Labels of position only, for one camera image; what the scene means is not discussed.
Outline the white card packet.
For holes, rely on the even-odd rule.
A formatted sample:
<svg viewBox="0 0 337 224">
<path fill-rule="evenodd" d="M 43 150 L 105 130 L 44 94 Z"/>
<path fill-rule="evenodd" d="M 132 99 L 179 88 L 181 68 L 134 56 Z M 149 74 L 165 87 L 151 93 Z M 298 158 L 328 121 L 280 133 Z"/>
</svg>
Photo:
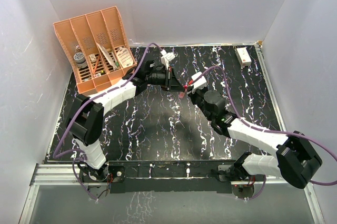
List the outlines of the white card packet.
<svg viewBox="0 0 337 224">
<path fill-rule="evenodd" d="M 113 57 L 109 54 L 109 52 L 105 49 L 104 46 L 102 46 L 99 43 L 96 43 L 99 50 L 102 52 L 103 56 L 107 60 L 108 64 L 112 66 L 113 70 L 118 69 L 118 66 L 116 65 L 116 62 L 114 61 Z"/>
</svg>

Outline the small white eraser box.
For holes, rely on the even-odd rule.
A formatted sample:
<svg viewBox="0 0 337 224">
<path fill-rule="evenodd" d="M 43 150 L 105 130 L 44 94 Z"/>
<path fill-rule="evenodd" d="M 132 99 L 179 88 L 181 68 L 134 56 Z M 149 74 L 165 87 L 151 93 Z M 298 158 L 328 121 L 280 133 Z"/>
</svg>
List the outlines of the small white eraser box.
<svg viewBox="0 0 337 224">
<path fill-rule="evenodd" d="M 95 63 L 97 61 L 96 55 L 95 54 L 89 54 L 89 59 L 91 63 Z"/>
</svg>

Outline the orange plastic desk organizer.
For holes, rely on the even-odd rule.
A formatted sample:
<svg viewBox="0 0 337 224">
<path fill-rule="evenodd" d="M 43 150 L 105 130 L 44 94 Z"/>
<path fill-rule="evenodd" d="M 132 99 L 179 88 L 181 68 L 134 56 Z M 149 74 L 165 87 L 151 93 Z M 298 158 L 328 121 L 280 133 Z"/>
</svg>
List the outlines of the orange plastic desk organizer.
<svg viewBox="0 0 337 224">
<path fill-rule="evenodd" d="M 83 95 L 96 94 L 116 84 L 131 68 L 137 65 L 127 41 L 121 14 L 116 6 L 66 19 L 53 24 L 56 37 L 71 64 L 77 90 Z M 113 57 L 118 69 L 113 70 L 97 47 L 101 44 Z M 123 68 L 116 58 L 119 47 L 126 47 L 133 57 L 133 65 Z M 74 62 L 74 54 L 82 52 L 87 67 L 79 69 Z M 101 56 L 97 71 L 93 75 L 95 63 L 89 54 Z"/>
</svg>

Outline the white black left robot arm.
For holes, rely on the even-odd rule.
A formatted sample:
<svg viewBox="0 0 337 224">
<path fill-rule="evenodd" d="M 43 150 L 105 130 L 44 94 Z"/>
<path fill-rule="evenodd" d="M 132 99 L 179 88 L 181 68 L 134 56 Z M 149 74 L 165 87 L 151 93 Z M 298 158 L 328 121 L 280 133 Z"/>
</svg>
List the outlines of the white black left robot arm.
<svg viewBox="0 0 337 224">
<path fill-rule="evenodd" d="M 106 157 L 99 143 L 104 116 L 117 105 L 145 91 L 148 85 L 160 86 L 164 91 L 185 91 L 171 66 L 148 60 L 140 67 L 131 68 L 107 90 L 90 97 L 80 95 L 74 102 L 75 107 L 71 110 L 67 130 L 77 141 L 95 180 L 104 181 L 109 173 L 105 166 Z"/>
</svg>

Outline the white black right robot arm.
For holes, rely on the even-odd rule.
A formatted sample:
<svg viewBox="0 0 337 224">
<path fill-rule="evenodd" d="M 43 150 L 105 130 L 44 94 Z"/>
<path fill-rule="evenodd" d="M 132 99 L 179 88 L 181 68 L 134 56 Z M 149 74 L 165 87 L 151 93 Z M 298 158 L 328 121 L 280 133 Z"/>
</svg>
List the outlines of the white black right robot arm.
<svg viewBox="0 0 337 224">
<path fill-rule="evenodd" d="M 303 189 L 322 166 L 322 159 L 303 135 L 272 133 L 238 118 L 226 110 L 224 97 L 215 90 L 189 88 L 187 95 L 217 134 L 241 140 L 267 153 L 256 155 L 247 151 L 226 170 L 218 170 L 217 173 L 227 180 L 247 180 L 254 175 L 275 176 Z"/>
</svg>

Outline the white label packet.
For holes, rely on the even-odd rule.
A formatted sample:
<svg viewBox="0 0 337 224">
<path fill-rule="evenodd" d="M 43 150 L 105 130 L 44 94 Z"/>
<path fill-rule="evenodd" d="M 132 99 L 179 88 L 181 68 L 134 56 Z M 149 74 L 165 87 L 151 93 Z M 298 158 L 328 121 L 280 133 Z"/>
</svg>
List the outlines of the white label packet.
<svg viewBox="0 0 337 224">
<path fill-rule="evenodd" d="M 119 47 L 117 49 L 116 58 L 118 59 L 120 65 L 123 68 L 127 68 L 129 66 L 132 66 L 133 63 L 134 63 L 133 57 L 126 47 Z"/>
</svg>

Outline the black front mounting rail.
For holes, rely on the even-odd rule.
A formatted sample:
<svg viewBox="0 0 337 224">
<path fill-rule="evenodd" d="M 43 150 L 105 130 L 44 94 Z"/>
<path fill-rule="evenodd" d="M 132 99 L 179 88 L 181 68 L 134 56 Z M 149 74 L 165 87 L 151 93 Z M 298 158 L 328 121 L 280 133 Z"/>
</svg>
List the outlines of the black front mounting rail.
<svg viewBox="0 0 337 224">
<path fill-rule="evenodd" d="M 84 162 L 77 165 L 80 180 L 89 188 L 104 186 L 111 194 L 127 192 L 215 191 L 231 194 L 235 186 L 247 186 L 250 194 L 263 182 L 263 176 L 226 178 L 233 161 L 109 161 L 100 171 Z"/>
</svg>

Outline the small white red box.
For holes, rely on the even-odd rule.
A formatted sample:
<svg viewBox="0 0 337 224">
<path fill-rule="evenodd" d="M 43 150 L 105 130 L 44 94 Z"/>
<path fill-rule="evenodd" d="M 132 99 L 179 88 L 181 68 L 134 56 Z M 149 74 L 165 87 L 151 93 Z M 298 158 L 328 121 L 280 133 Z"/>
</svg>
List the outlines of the small white red box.
<svg viewBox="0 0 337 224">
<path fill-rule="evenodd" d="M 247 51 L 246 47 L 240 47 L 235 49 L 235 54 L 237 59 L 242 67 L 250 66 L 251 65 L 251 58 Z"/>
</svg>

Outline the orange pencil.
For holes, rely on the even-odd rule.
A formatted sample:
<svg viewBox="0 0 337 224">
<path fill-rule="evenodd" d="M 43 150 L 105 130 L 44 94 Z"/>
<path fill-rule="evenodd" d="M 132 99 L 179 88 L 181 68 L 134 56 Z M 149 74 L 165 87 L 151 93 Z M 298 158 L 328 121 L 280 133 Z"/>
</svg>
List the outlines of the orange pencil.
<svg viewBox="0 0 337 224">
<path fill-rule="evenodd" d="M 96 59 L 96 62 L 95 62 L 95 65 L 94 65 L 94 68 L 93 68 L 93 75 L 95 75 L 95 73 L 96 73 L 96 71 L 97 71 L 97 68 L 98 68 L 100 59 L 101 59 L 101 56 L 98 55 L 98 57 L 97 57 L 97 59 Z"/>
</svg>

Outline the keyring with pink strap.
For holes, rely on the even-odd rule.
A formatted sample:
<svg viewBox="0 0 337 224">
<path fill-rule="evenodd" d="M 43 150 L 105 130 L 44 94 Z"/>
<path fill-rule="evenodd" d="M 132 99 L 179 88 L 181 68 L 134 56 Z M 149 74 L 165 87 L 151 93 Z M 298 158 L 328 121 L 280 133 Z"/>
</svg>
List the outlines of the keyring with pink strap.
<svg viewBox="0 0 337 224">
<path fill-rule="evenodd" d="M 184 85 L 183 87 L 184 87 L 184 90 L 179 93 L 179 99 L 183 99 L 184 97 L 187 97 L 193 88 L 191 85 Z"/>
</svg>

